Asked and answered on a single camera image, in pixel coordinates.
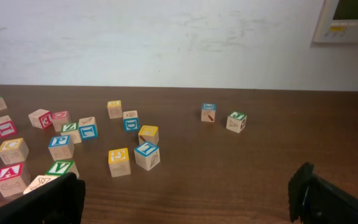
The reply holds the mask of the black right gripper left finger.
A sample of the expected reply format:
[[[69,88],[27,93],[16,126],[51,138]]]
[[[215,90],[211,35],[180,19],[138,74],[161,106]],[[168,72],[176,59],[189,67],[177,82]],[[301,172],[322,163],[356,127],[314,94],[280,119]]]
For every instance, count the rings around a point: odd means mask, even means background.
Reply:
[[[0,223],[80,223],[85,202],[85,181],[73,173],[0,207]]]

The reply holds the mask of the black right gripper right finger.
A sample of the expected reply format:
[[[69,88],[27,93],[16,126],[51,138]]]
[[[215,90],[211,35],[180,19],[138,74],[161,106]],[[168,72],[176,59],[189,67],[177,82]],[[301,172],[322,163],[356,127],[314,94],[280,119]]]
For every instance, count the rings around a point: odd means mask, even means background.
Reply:
[[[304,163],[288,182],[290,221],[358,223],[358,199],[313,173]]]

